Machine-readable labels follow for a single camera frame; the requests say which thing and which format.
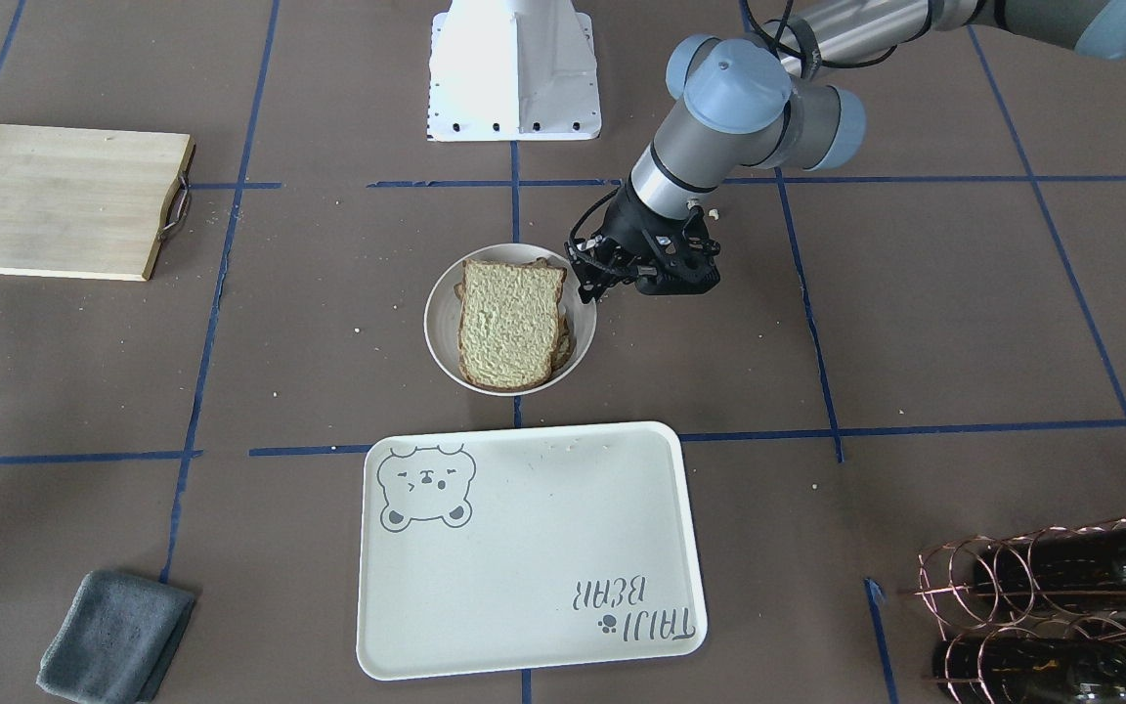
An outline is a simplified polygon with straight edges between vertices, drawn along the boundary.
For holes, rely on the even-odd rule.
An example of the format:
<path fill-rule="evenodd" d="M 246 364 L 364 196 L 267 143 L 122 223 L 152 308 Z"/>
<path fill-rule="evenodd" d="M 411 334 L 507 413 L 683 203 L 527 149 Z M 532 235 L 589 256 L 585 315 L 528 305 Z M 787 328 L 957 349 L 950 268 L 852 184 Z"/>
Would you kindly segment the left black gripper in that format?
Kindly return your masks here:
<path fill-rule="evenodd" d="M 566 253 L 586 304 L 613 286 L 631 284 L 647 295 L 698 295 L 720 284 L 720 243 L 707 231 L 701 205 L 687 203 L 683 219 L 665 219 L 631 186 L 614 191 L 602 235 L 568 237 Z"/>

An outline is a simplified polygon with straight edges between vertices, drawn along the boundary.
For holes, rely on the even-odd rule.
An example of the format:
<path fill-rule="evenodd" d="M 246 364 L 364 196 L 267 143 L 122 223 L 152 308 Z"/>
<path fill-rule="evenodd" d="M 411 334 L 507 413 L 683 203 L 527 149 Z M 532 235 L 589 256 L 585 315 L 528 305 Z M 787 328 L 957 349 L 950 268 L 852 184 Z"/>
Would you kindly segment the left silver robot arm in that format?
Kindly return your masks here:
<path fill-rule="evenodd" d="M 825 1 L 752 23 L 741 37 L 696 34 L 665 68 L 674 106 L 616 191 L 599 200 L 591 237 L 566 253 L 584 303 L 634 285 L 694 295 L 720 282 L 720 244 L 705 200 L 739 166 L 805 172 L 847 163 L 861 148 L 857 95 L 817 83 L 831 70 L 876 66 L 930 32 L 986 25 L 1085 57 L 1126 57 L 1126 1 Z"/>

